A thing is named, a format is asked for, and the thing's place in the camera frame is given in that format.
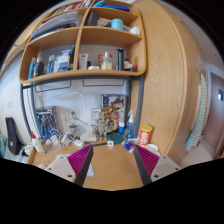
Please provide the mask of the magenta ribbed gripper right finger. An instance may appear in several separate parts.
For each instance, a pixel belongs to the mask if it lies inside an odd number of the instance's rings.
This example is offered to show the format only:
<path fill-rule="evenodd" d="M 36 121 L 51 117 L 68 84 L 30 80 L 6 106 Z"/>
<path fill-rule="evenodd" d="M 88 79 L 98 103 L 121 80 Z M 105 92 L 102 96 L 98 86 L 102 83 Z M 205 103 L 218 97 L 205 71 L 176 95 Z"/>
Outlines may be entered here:
<path fill-rule="evenodd" d="M 168 156 L 158 156 L 153 152 L 135 145 L 133 155 L 143 185 L 150 184 L 180 170 Z"/>

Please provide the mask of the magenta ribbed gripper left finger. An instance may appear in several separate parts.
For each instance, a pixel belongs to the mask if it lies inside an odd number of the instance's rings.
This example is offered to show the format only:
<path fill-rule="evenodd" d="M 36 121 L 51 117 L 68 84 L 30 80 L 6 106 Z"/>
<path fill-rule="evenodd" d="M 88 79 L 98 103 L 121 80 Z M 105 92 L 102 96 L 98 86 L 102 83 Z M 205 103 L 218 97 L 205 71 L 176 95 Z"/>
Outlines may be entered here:
<path fill-rule="evenodd" d="M 68 180 L 78 186 L 82 186 L 86 179 L 86 173 L 81 168 L 93 157 L 93 145 L 90 144 L 69 155 L 69 157 L 61 157 L 55 159 L 45 170 Z"/>

